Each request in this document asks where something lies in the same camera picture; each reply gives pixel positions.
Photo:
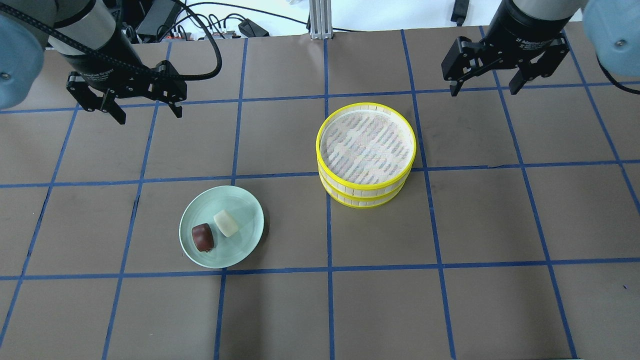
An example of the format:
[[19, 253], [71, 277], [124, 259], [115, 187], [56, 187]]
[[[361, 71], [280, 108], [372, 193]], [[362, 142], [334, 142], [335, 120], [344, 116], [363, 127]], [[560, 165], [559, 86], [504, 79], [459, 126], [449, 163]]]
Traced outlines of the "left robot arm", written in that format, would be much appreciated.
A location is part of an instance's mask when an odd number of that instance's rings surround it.
[[27, 98], [52, 46], [70, 64], [66, 90], [83, 110], [109, 114], [120, 125], [119, 99], [146, 98], [183, 115], [183, 80], [142, 75], [139, 55], [102, 0], [3, 0], [1, 2], [1, 108]]

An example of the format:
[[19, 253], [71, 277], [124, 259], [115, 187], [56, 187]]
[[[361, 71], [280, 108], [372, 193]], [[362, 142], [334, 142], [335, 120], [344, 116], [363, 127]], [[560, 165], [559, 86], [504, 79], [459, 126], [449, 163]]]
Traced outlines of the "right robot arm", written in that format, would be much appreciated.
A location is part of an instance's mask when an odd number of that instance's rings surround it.
[[638, 95], [638, 89], [615, 78], [639, 75], [637, 0], [502, 0], [483, 38], [473, 42], [458, 37], [441, 62], [451, 96], [458, 95], [464, 82], [489, 71], [515, 69], [509, 82], [513, 95], [526, 83], [553, 75], [570, 51], [562, 31], [578, 11], [606, 79]]

